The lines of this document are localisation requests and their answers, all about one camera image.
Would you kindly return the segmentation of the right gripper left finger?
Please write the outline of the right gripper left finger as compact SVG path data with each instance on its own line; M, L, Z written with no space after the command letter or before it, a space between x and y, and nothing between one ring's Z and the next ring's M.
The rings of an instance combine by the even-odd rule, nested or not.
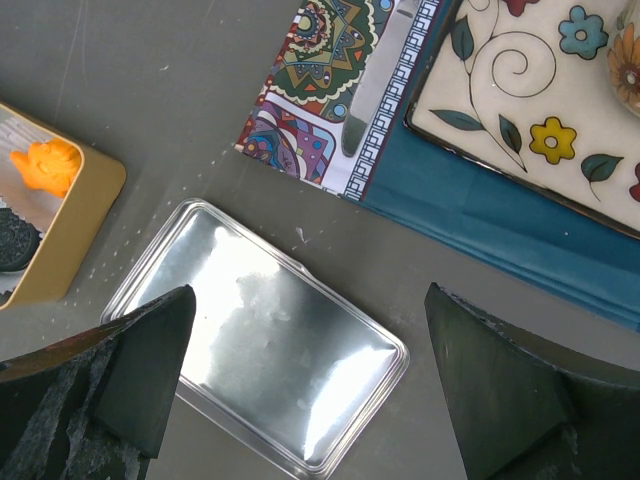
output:
M2 478L145 478L159 455L195 313L195 292L185 285L2 361Z

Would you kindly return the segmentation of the silver tin lid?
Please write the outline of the silver tin lid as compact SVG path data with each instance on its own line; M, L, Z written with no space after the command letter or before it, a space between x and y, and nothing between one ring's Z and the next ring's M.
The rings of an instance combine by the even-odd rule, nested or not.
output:
M181 202L102 313L196 295L177 396L296 479L326 479L410 362L405 344L210 203Z

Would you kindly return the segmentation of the orange fish cookie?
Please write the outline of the orange fish cookie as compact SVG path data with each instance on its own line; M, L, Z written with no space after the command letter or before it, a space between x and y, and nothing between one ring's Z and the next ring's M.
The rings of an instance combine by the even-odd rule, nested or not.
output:
M27 152L12 151L9 158L27 188L64 198L82 165L82 155L73 145L54 138L34 142Z

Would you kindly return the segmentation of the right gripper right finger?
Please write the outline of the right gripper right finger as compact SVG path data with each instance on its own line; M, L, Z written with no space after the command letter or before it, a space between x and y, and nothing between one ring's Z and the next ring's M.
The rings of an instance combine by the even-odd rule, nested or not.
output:
M638 371L516 327L436 283L424 305L468 478L638 478Z

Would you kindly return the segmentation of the black round cookie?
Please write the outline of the black round cookie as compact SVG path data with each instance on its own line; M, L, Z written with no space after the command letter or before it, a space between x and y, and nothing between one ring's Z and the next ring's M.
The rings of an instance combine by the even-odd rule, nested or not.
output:
M20 219L10 208L1 209L1 271L24 270L40 244L35 227Z

